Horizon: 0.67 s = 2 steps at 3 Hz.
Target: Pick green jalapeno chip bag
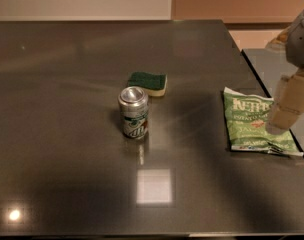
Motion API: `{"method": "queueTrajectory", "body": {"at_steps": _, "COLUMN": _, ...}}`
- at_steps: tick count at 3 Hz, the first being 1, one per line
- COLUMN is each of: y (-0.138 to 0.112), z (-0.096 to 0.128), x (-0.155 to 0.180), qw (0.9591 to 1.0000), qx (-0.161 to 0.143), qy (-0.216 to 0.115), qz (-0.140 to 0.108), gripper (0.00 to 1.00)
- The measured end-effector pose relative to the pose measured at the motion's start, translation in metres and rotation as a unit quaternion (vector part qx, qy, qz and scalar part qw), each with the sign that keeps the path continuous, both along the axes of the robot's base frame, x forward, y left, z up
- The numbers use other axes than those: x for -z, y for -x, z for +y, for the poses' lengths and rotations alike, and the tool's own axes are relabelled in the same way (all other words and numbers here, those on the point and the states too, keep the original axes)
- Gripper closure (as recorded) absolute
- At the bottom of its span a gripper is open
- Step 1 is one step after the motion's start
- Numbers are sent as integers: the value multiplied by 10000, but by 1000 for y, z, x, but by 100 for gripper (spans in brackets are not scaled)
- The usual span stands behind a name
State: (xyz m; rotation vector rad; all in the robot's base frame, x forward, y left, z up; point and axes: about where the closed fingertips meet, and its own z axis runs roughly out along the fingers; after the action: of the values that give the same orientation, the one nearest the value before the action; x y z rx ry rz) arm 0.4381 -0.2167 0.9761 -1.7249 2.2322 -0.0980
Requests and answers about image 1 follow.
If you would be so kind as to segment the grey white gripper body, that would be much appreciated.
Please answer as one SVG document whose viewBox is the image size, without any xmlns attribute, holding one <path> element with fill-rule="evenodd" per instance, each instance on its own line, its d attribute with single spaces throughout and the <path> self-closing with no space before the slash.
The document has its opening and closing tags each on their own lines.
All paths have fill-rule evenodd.
<svg viewBox="0 0 304 240">
<path fill-rule="evenodd" d="M 284 53 L 289 63 L 304 69 L 304 9 L 287 28 L 269 41 L 265 48 Z"/>
</svg>

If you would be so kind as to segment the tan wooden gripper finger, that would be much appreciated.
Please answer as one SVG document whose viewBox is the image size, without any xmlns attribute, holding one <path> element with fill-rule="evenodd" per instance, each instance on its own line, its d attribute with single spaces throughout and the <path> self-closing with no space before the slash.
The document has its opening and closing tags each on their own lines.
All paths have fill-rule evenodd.
<svg viewBox="0 0 304 240">
<path fill-rule="evenodd" d="M 274 103 L 268 113 L 266 131 L 280 135 L 288 131 L 304 113 L 304 69 L 293 75 L 282 75 L 278 82 Z"/>
</svg>

